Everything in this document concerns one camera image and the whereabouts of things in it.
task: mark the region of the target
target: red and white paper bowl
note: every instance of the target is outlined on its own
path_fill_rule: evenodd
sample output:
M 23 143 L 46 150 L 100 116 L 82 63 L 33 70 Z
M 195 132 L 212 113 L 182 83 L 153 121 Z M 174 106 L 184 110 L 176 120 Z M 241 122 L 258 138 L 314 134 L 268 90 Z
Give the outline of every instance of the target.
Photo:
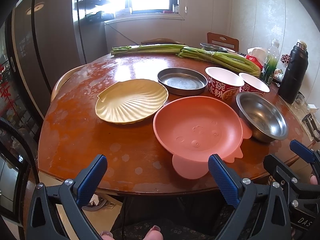
M 244 85 L 239 89 L 240 92 L 253 92 L 262 97 L 265 93 L 270 92 L 270 88 L 260 79 L 247 73 L 239 73 L 239 76 L 244 80 Z
M 208 67 L 205 72 L 208 75 L 208 89 L 216 98 L 230 100 L 244 85 L 243 79 L 229 70 Z

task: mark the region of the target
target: green bottle label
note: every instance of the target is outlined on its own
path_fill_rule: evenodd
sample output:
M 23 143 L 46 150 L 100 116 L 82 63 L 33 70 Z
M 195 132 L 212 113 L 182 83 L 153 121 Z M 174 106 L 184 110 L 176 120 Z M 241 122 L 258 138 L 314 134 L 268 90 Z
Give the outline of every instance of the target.
M 278 59 L 274 58 L 272 55 L 268 55 L 260 74 L 260 80 L 265 82 L 267 85 L 270 85 L 273 75 L 275 73 L 277 64 L 278 64 Z

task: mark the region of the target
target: bottle cap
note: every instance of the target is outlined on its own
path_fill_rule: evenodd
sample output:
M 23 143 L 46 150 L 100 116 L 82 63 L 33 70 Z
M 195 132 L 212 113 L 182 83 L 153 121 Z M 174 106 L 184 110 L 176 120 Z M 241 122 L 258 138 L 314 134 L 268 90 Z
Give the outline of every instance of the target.
M 276 38 L 274 38 L 274 39 L 272 40 L 272 45 L 274 45 L 274 46 L 276 46 L 277 48 L 279 48 L 279 46 L 280 46 L 279 40 L 276 39 Z
M 298 40 L 297 42 L 307 47 L 307 44 L 304 41 Z

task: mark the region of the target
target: yellow shell-shaped plate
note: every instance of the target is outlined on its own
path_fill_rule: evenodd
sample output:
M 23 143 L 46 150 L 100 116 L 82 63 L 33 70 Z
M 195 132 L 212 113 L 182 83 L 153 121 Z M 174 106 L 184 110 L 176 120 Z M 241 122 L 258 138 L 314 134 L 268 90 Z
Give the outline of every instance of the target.
M 117 82 L 98 95 L 96 115 L 107 122 L 135 123 L 157 112 L 168 95 L 163 85 L 149 79 Z

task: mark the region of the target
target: round metal cake pan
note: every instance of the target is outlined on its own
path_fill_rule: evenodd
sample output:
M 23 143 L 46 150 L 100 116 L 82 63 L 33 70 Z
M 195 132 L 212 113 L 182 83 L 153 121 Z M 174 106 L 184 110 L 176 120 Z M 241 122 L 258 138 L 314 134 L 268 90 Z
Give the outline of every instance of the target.
M 158 81 L 169 93 L 180 96 L 201 94 L 208 81 L 201 73 L 187 68 L 166 68 L 158 73 Z

